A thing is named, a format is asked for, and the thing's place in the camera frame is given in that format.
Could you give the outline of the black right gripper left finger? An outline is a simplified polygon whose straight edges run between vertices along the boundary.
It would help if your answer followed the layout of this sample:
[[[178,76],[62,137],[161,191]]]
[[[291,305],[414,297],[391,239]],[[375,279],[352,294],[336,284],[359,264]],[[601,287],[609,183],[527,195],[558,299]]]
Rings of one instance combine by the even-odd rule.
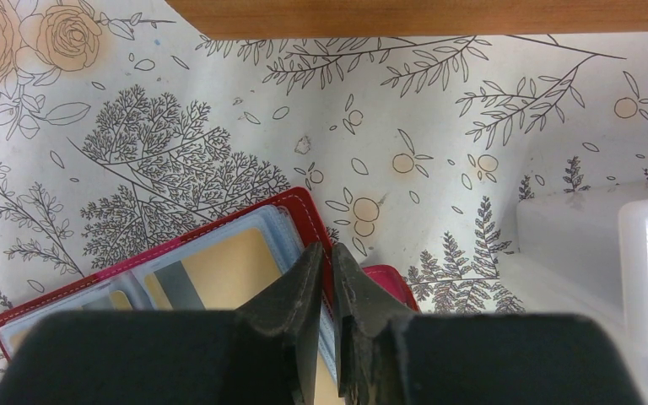
[[[234,310],[74,310],[27,334],[0,404],[311,404],[324,249]]]

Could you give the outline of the gold credit card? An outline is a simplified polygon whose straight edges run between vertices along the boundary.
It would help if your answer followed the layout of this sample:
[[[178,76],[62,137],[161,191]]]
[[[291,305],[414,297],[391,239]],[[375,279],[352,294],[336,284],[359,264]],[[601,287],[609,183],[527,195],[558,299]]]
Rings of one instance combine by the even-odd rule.
[[[336,363],[322,350],[325,252],[282,258],[256,228],[190,243],[135,272],[154,311],[127,319],[130,360],[147,402],[339,404]]]
[[[98,298],[87,304],[69,307],[69,311],[109,311],[109,310],[131,310],[132,306],[129,299],[123,291],[117,290],[109,293],[107,296]],[[15,350],[24,340],[30,329],[35,325],[35,321],[21,327],[19,330],[9,335],[8,342],[11,348]]]

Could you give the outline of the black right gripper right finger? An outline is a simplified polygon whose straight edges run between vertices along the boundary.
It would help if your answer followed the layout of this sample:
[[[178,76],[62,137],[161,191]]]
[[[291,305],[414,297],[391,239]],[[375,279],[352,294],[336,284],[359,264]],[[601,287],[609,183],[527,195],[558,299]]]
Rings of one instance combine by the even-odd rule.
[[[338,392],[348,404],[640,404],[610,337],[570,314],[423,314],[332,248]]]

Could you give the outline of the red leather card holder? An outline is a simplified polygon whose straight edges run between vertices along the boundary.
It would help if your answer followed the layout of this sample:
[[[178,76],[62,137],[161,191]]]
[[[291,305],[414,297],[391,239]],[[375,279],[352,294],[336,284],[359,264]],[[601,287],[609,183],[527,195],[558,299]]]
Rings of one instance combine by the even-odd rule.
[[[0,316],[0,404],[403,404],[410,296],[295,188]]]

